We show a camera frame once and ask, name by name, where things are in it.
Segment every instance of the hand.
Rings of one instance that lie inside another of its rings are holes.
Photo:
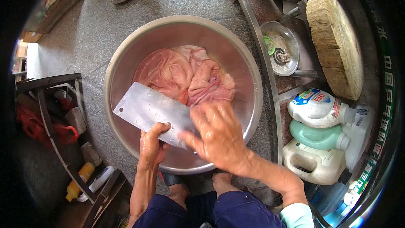
[[[148,133],[141,131],[139,163],[148,166],[158,166],[165,158],[165,152],[170,147],[168,143],[159,143],[159,135],[169,130],[170,123],[155,123]]]
[[[219,169],[247,176],[254,153],[246,148],[242,127],[230,103],[202,104],[190,110],[190,117],[201,139],[191,132],[180,132],[179,137]]]

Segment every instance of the light blue sleeve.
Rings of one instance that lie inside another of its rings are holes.
[[[313,228],[311,209],[303,203],[293,203],[282,209],[280,219],[287,228]]]

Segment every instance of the forearm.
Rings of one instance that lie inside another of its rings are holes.
[[[138,220],[155,195],[157,173],[158,165],[150,165],[142,159],[139,160],[130,199],[130,223]]]
[[[271,163],[249,150],[246,171],[283,196],[283,208],[293,203],[308,205],[301,179],[284,166]]]

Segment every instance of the concrete floor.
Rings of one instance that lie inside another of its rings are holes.
[[[38,45],[30,44],[28,48],[29,78],[82,73],[93,144],[102,158],[122,170],[132,185],[136,160],[115,140],[107,123],[103,108],[104,75],[113,53],[130,33],[152,20],[181,14],[208,18],[228,28],[247,45],[262,70],[248,23],[239,4],[231,0],[132,0],[122,6],[115,6],[112,0],[82,0]],[[261,120],[248,146],[267,160],[277,162],[269,97],[266,92],[264,96]],[[212,190],[211,173],[189,176],[185,180],[192,195]],[[265,202],[272,201],[271,191],[260,182],[234,178],[233,183],[239,188],[248,185]],[[168,192],[160,179],[156,191],[158,194]]]

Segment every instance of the metal bowl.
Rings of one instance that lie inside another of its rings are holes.
[[[298,68],[300,53],[294,34],[286,27],[276,21],[268,21],[260,26],[263,36],[270,37],[276,48],[281,48],[289,54],[291,61],[288,63],[277,63],[273,55],[270,56],[271,66],[274,74],[279,76],[289,76]]]
[[[232,106],[242,124],[247,143],[259,122],[263,89],[259,69],[245,44],[218,23],[195,16],[169,16],[147,23],[130,34],[114,53],[104,80],[104,108],[116,139],[136,159],[139,159],[140,130],[113,114],[139,63],[160,48],[196,45],[207,50],[210,58],[219,61],[235,80]],[[166,152],[160,170],[188,175],[214,169],[192,152],[172,147]]]

